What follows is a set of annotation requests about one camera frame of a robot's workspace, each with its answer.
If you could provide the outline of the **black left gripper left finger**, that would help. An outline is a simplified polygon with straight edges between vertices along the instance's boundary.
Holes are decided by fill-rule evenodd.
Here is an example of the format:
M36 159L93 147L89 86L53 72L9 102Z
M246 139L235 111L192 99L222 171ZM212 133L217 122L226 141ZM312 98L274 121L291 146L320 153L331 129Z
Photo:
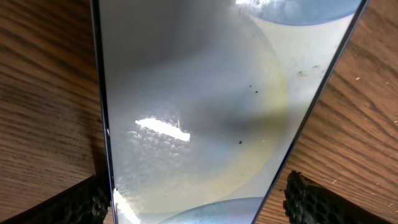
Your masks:
M111 205L107 174L93 175L2 224L102 224Z

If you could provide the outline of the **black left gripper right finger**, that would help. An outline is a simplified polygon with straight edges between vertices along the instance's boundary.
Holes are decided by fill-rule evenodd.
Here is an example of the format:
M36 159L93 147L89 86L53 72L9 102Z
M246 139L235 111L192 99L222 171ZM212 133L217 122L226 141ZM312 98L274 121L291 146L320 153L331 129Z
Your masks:
M291 224L392 224L292 171L283 208Z

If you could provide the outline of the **Samsung Galaxy smartphone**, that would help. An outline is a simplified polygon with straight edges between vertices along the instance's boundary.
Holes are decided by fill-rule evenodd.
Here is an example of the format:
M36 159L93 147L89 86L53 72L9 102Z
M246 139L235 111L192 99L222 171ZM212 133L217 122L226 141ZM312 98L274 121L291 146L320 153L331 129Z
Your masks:
M115 223L252 223L366 1L91 2Z

